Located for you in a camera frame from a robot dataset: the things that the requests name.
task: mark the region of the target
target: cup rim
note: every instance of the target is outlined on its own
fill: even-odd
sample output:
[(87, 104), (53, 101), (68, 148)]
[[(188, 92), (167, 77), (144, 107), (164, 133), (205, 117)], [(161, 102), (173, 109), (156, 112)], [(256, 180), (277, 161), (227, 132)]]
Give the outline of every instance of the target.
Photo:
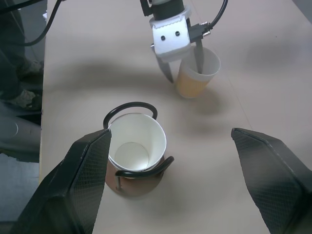
[(221, 60), (220, 60), (219, 56), (214, 51), (212, 51), (212, 50), (210, 50), (210, 49), (208, 49), (206, 47), (203, 47), (203, 50), (204, 51), (208, 51), (209, 53), (212, 53), (218, 59), (219, 68), (218, 68), (218, 70), (215, 73), (209, 74), (209, 75), (198, 73), (197, 71), (195, 71), (192, 68), (190, 68), (189, 64), (186, 62), (187, 58), (182, 59), (181, 66), (182, 66), (182, 69), (188, 74), (188, 76), (191, 79), (194, 79), (194, 80), (197, 80), (197, 81), (201, 81), (201, 82), (207, 82), (207, 81), (210, 81), (210, 79), (212, 79), (212, 77), (214, 77), (220, 71), (220, 69), (221, 69)]
[(128, 169), (128, 168), (125, 168), (125, 167), (119, 165), (118, 163), (116, 163), (116, 162), (114, 161), (114, 159), (111, 157), (111, 155), (110, 155), (109, 153), (108, 153), (108, 159), (109, 159), (110, 162), (113, 164), (113, 166), (115, 166), (115, 167), (116, 167), (117, 169), (119, 169), (119, 170), (125, 170), (125, 171), (130, 171), (130, 172), (144, 172), (144, 171), (148, 171), (148, 170), (154, 168), (157, 164), (159, 164), (161, 158), (162, 158), (162, 157), (164, 156), (164, 154), (165, 154), (165, 151), (166, 151), (166, 149), (167, 149), (167, 136), (166, 136), (166, 133), (165, 133), (165, 131), (163, 130), (162, 126), (161, 126), (155, 119), (153, 119), (151, 116), (146, 115), (146, 114), (143, 114), (143, 113), (126, 113), (126, 114), (124, 114), (124, 115), (121, 115), (121, 116), (115, 118), (115, 119), (111, 122), (111, 124), (108, 126), (108, 128), (110, 129), (110, 127), (112, 126), (112, 124), (113, 124), (117, 119), (119, 119), (119, 118), (121, 118), (121, 117), (125, 117), (125, 116), (127, 116), (127, 115), (144, 115), (144, 116), (150, 118), (153, 122), (155, 122), (155, 123), (160, 127), (160, 129), (162, 130), (162, 133), (163, 133), (163, 135), (164, 135), (164, 139), (165, 139), (165, 145), (164, 145), (164, 149), (163, 149), (163, 151), (162, 151), (162, 154), (161, 154), (161, 156), (159, 156), (159, 159), (158, 159), (155, 163), (153, 163), (151, 166), (146, 167), (146, 168), (144, 168), (144, 169), (140, 169), (140, 170), (132, 170), (132, 169)]

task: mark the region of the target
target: floor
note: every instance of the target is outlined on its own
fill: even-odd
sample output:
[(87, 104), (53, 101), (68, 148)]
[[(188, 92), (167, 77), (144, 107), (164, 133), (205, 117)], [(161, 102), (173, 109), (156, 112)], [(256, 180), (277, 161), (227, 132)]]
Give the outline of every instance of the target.
[(15, 221), (38, 187), (38, 163), (0, 154), (0, 222)]
[[(47, 0), (21, 9), (26, 41), (37, 38), (45, 28), (43, 14), (47, 9)], [(44, 44), (42, 40), (37, 45), (26, 48), (26, 57), (38, 61), (44, 60)], [(25, 85), (36, 89), (36, 85)], [(12, 110), (0, 103), (0, 113), (8, 116), (27, 115), (28, 112)], [(35, 192), (39, 183), (39, 164), (18, 161), (13, 157), (0, 154), (0, 222), (16, 221), (27, 202)]]

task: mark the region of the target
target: robotic arm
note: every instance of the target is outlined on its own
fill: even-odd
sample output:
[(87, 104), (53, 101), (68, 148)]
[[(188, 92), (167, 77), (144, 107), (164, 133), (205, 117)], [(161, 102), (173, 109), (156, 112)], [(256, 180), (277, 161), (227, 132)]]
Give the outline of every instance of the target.
[(195, 58), (198, 73), (202, 73), (204, 54), (202, 39), (210, 35), (210, 31), (223, 15), (228, 0), (223, 0), (221, 9), (212, 23), (191, 26), (191, 8), (183, 4), (183, 0), (140, 0), (145, 16), (153, 15), (150, 25), (154, 43), (151, 45), (160, 69), (166, 78), (173, 83), (169, 62), (187, 56), (191, 43), (196, 43)]

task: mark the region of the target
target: table surface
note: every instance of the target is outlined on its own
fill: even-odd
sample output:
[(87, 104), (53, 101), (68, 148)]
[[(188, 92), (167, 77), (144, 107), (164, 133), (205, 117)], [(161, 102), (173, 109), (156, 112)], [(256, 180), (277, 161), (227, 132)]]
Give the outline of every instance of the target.
[[(222, 4), (184, 2), (193, 24), (211, 21)], [(291, 0), (231, 0), (203, 41), (222, 69), (202, 96), (187, 100), (157, 66), (139, 0), (63, 2), (46, 38), (41, 179), (75, 140), (101, 129), (110, 110), (145, 101), (158, 109), (175, 161), (139, 199), (106, 186), (93, 233), (269, 233), (231, 129), (279, 138), (312, 168), (311, 39), (312, 25)]]

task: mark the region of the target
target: cup bottom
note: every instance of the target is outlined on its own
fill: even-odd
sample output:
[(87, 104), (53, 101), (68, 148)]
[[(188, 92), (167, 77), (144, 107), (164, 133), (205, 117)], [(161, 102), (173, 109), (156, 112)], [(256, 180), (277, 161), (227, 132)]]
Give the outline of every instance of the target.
[(196, 98), (206, 89), (208, 83), (209, 81), (194, 80), (180, 70), (175, 86), (182, 97)]
[(149, 163), (149, 154), (141, 144), (130, 142), (117, 149), (114, 161), (129, 170), (144, 170)]
[(183, 96), (179, 91), (177, 92), (181, 97), (185, 98), (185, 99), (194, 99), (196, 97), (187, 97), (187, 96)]
[[(160, 162), (157, 164), (157, 166), (161, 165), (164, 162), (165, 158), (162, 157), (160, 159)], [(116, 188), (116, 178), (115, 174), (118, 171), (118, 169), (111, 163), (111, 161), (107, 162), (107, 171), (106, 171), (106, 178), (105, 183), (108, 185), (108, 187), (111, 188), (115, 193), (125, 196), (125, 197), (136, 197), (136, 196), (142, 196), (150, 191), (152, 191), (154, 188), (157, 187), (157, 185), (160, 183), (163, 173), (153, 175), (151, 177), (141, 178), (141, 179), (128, 179), (128, 178), (120, 178), (120, 184), (121, 189)]]

